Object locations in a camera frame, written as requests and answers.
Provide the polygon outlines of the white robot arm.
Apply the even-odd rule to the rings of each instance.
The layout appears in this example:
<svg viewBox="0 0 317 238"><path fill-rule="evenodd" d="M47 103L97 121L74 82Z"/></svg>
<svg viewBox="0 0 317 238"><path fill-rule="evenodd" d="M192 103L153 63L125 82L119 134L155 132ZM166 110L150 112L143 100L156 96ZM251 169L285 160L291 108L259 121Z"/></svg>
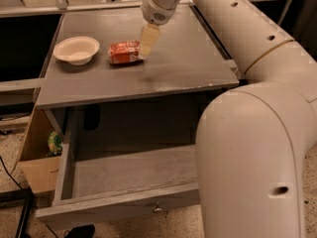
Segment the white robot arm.
<svg viewBox="0 0 317 238"><path fill-rule="evenodd" d="M162 25L179 0L144 0ZM196 136L205 238L305 238L303 162L317 138L317 65L248 0L193 0L247 85L215 98Z"/></svg>

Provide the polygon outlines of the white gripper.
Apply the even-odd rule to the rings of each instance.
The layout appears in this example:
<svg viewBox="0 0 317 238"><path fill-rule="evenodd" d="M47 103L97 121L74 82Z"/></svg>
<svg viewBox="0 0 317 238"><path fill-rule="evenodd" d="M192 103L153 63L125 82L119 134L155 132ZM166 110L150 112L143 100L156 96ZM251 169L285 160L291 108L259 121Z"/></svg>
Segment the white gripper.
<svg viewBox="0 0 317 238"><path fill-rule="evenodd" d="M174 14L174 10L163 9L154 0L143 0L142 13L148 22L142 27L139 56L147 57L159 39L159 26L165 25Z"/></svg>

